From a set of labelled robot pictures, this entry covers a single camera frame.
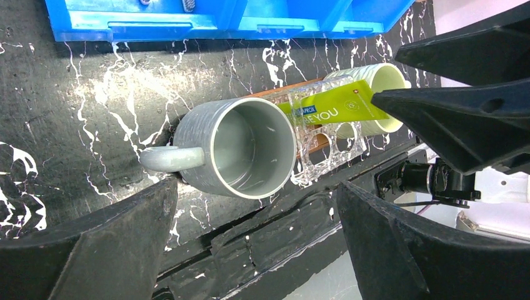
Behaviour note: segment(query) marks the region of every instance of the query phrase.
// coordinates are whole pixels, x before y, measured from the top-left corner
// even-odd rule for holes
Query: green packet
[[[362,79],[305,97],[301,107],[291,107],[288,102],[277,106],[291,121],[293,115],[302,116],[306,124],[388,119],[386,112],[372,104],[373,96],[374,92]]]

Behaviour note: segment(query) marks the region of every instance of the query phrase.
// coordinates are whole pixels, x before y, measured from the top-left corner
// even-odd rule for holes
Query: blue plastic bin
[[[56,41],[355,39],[385,33],[414,0],[46,0]]]

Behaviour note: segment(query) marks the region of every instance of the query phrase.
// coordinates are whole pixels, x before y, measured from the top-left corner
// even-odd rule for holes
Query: mug
[[[340,70],[330,73],[326,78],[350,75],[355,81],[364,79],[374,91],[379,93],[387,89],[409,89],[411,83],[403,77],[401,71],[393,64],[371,64],[364,67]],[[395,117],[388,119],[361,121],[362,136],[376,136],[378,134],[394,133],[403,126],[403,123]]]
[[[172,146],[140,154],[147,169],[180,172],[200,191],[247,199],[281,189],[295,160],[291,123],[276,105],[256,97],[198,105],[183,117]]]

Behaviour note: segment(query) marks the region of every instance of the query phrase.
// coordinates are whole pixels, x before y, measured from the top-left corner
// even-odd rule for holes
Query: black tabletop
[[[43,1],[0,2],[0,239],[76,219],[174,176],[145,170],[139,153],[170,143],[194,106],[392,62],[400,45],[434,35],[433,20],[424,2],[387,34],[357,40],[57,43]],[[432,74],[397,66],[414,88],[439,86]],[[363,155],[412,136],[402,128],[365,138]],[[181,183],[166,250],[299,189],[289,183],[247,200]]]

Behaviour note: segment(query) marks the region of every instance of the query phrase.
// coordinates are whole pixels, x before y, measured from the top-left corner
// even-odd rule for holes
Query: gray mug
[[[180,172],[209,194],[260,199],[281,189],[296,160],[296,140],[285,114],[260,98],[207,102],[187,113],[173,146],[150,147],[140,163]]]

